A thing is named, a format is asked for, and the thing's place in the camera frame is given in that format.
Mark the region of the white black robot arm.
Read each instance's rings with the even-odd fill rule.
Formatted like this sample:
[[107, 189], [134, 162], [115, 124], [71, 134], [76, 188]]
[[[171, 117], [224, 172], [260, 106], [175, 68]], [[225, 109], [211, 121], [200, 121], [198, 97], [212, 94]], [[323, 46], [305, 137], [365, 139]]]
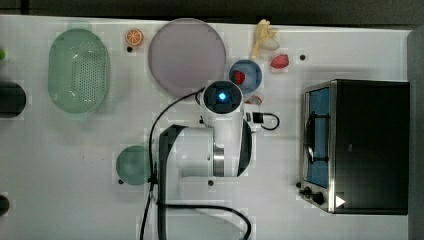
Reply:
[[238, 177], [249, 166], [252, 130], [245, 119], [243, 93], [230, 81], [215, 81], [200, 91], [204, 126], [173, 124], [159, 136], [158, 239], [167, 239], [169, 209], [212, 209], [240, 213], [209, 204], [184, 204], [179, 180], [184, 177]]

